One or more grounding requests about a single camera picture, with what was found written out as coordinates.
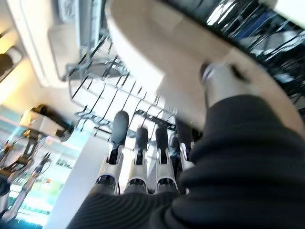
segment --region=ribbed fabric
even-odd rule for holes
[[[303,139],[262,99],[231,97],[208,111],[181,175],[188,195],[95,195],[69,228],[304,229],[304,158]]]
[[[149,217],[162,206],[169,206],[175,193],[121,196],[94,194],[85,199],[68,229],[137,229],[148,228]]]

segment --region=dishwasher rack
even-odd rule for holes
[[[149,146],[155,146],[157,125],[175,133],[176,110],[166,108],[158,94],[145,91],[112,49],[111,38],[105,34],[94,50],[86,50],[79,63],[66,65],[71,101],[82,108],[75,113],[77,128],[82,131],[90,120],[95,124],[93,135],[109,141],[115,114],[125,110],[130,117],[127,137],[134,139],[138,126],[146,125]]]
[[[305,31],[273,10],[276,1],[161,1],[254,59],[294,104],[304,99]]]

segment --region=sleeve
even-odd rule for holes
[[[305,144],[261,98],[230,97],[207,114],[189,194],[150,217],[151,228],[277,228],[305,225]]]

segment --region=light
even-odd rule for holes
[[[0,53],[0,83],[19,64],[21,59],[22,53],[14,46],[5,53]]]
[[[17,32],[14,31],[0,31],[2,31],[2,37],[0,38],[0,53],[5,53],[10,47],[17,43],[18,36]]]
[[[228,2],[227,4],[220,4],[219,6],[216,7],[214,12],[211,14],[209,17],[207,24],[208,25],[213,25],[220,17],[221,15],[224,14],[224,16],[221,17],[221,19],[218,21],[218,23],[222,22],[222,20],[229,14],[229,12],[233,9],[233,7],[236,5],[232,5],[233,2]]]
[[[35,78],[42,87],[66,88],[67,83],[57,76],[49,40],[49,32],[56,24],[53,1],[10,0],[7,5],[35,70]]]
[[[22,186],[20,186],[20,185],[14,185],[14,184],[10,185],[10,191],[14,191],[14,192],[20,193],[21,190],[22,190]]]
[[[34,223],[41,226],[46,225],[48,222],[49,216],[43,215],[43,214],[35,214],[35,215],[27,215],[26,213],[18,212],[16,219],[18,220],[24,220],[28,223]]]
[[[14,129],[14,131],[11,133],[11,135],[8,137],[8,139],[11,141],[14,137],[15,137],[15,135],[18,133],[18,132],[20,132],[20,130],[21,130],[21,127],[16,127],[15,129]]]
[[[0,104],[16,102],[13,96],[29,80],[30,73],[34,74],[30,61],[28,59],[22,60],[0,83]]]
[[[9,197],[12,197],[12,198],[17,198],[18,195],[19,195],[19,193],[18,193],[18,192],[14,192],[14,191],[11,191],[11,192],[9,193]]]

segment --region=dishwasher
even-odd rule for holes
[[[119,172],[106,170],[114,177],[116,193],[128,187],[130,164],[138,161],[147,170],[145,191],[153,193],[156,179],[164,178],[158,173],[162,155],[173,168],[165,177],[172,177],[180,190],[175,177],[192,166],[186,151],[204,130],[205,89],[198,77],[205,62],[236,66],[258,87],[284,125],[305,136],[305,25],[297,3],[289,11],[280,0],[5,2],[13,21],[11,31],[16,31],[22,45],[15,44],[13,51],[3,54],[12,62],[1,71],[0,84],[6,87],[10,75],[26,59],[34,79],[18,98],[40,96],[12,108],[17,110],[14,116],[26,110],[20,121],[10,120],[12,114],[4,115],[11,112],[7,98],[0,110],[1,124],[14,126],[14,133],[1,138],[2,170],[11,172],[12,165],[2,161],[18,148],[17,142],[22,142],[22,150],[29,145],[20,157],[27,155],[30,161],[7,178],[9,186],[4,188],[8,190],[0,199],[0,207],[6,211],[2,220],[17,227],[32,222],[35,228],[65,228],[115,149],[114,160],[120,161],[121,168]],[[0,31],[0,41],[11,31]],[[36,127],[40,119],[56,130],[44,129],[45,124]],[[126,132],[119,144],[114,140],[120,135],[118,123]],[[179,131],[186,128],[185,123],[193,140],[181,148]],[[72,156],[60,147],[69,148]],[[31,150],[38,153],[29,154]],[[43,186],[50,186],[62,174],[65,178],[53,191],[52,203],[29,207],[31,201],[42,201],[33,196],[42,195],[39,190],[48,193]],[[133,178],[139,178],[138,171],[134,174]]]

